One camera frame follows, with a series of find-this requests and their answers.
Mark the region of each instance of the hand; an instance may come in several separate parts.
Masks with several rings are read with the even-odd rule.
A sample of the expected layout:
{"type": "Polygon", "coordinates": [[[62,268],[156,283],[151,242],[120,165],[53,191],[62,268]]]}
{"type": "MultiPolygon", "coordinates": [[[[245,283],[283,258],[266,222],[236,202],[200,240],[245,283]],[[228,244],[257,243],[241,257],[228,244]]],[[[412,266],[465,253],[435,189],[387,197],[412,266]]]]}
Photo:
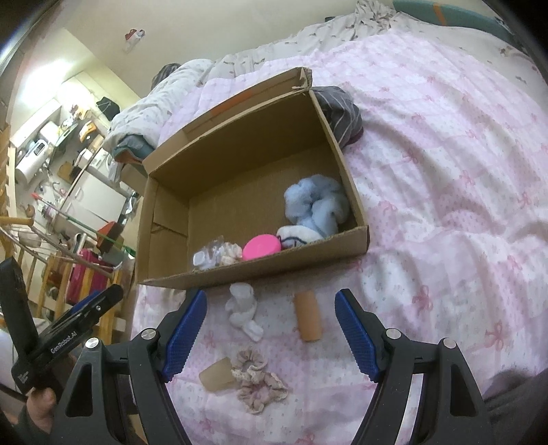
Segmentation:
{"type": "Polygon", "coordinates": [[[52,431],[53,410],[57,403],[55,393],[51,388],[32,390],[27,399],[27,412],[34,424],[46,433],[52,431]]]}

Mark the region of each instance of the white plush toy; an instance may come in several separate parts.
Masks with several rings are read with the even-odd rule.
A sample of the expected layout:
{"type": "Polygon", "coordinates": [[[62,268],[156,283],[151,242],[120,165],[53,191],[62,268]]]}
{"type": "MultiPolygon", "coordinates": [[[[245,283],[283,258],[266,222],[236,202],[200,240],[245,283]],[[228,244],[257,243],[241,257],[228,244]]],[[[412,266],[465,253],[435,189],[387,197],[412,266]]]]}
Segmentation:
{"type": "Polygon", "coordinates": [[[282,249],[290,247],[304,246],[314,241],[319,241],[323,237],[315,230],[305,226],[283,226],[276,233],[279,241],[282,244],[282,249]]]}
{"type": "Polygon", "coordinates": [[[244,331],[253,341],[260,341],[263,330],[253,320],[257,310],[253,287],[247,283],[234,283],[230,285],[230,294],[232,298],[225,305],[225,310],[230,313],[230,324],[244,331]]]}
{"type": "Polygon", "coordinates": [[[333,178],[319,174],[293,184],[283,197],[286,217],[295,224],[278,230],[283,248],[308,244],[338,233],[339,224],[344,223],[350,213],[343,187],[333,178]]]}

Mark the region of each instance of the gray striped cloth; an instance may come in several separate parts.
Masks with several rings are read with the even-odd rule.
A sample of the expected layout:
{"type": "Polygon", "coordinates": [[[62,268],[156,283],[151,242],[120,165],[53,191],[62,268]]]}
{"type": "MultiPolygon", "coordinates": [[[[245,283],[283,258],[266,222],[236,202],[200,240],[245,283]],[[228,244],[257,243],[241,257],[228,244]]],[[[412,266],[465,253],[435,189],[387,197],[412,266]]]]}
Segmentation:
{"type": "Polygon", "coordinates": [[[346,91],[339,87],[313,87],[312,91],[340,147],[362,137],[362,115],[346,91]]]}
{"type": "Polygon", "coordinates": [[[155,86],[167,78],[173,71],[179,68],[181,64],[173,63],[167,64],[162,67],[160,72],[154,76],[152,79],[152,84],[150,85],[150,91],[154,90],[155,86]]]}

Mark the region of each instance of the hair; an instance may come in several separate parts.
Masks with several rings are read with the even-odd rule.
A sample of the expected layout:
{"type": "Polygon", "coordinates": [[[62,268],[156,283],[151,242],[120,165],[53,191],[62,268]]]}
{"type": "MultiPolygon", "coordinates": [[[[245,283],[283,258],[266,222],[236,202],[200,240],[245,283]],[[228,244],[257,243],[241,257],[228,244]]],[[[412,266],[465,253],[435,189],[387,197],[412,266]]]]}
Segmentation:
{"type": "Polygon", "coordinates": [[[152,85],[150,86],[151,91],[154,90],[157,84],[166,79],[172,72],[179,68],[181,64],[167,64],[162,67],[160,72],[154,76],[152,79],[152,85]]]}

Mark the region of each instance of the pink bedsheet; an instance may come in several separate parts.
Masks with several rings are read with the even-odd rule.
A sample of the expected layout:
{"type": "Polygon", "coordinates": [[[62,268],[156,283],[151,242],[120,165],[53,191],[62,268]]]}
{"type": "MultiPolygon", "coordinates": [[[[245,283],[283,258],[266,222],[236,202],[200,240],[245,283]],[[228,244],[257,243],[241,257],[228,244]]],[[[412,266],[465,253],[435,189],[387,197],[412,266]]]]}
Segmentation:
{"type": "MultiPolygon", "coordinates": [[[[256,320],[265,330],[258,349],[290,388],[284,402],[260,415],[247,414],[234,391],[209,394],[199,383],[202,369],[249,343],[227,321],[228,288],[208,290],[202,330],[185,369],[168,385],[194,443],[350,443],[374,385],[359,373],[335,318],[334,295],[342,287],[412,339],[455,339],[482,391],[502,370],[544,369],[548,118],[538,105],[465,53],[391,31],[214,79],[186,97],[161,139],[293,66],[312,68],[315,85],[346,89],[362,110],[364,137],[345,149],[345,158],[372,243],[362,258],[252,282],[256,320]],[[292,305],[293,293],[307,289],[316,292],[324,329],[311,344],[299,338],[292,305]]],[[[141,287],[134,334],[156,326],[181,298],[141,287]]],[[[400,443],[415,413],[412,397],[400,443]]]]}

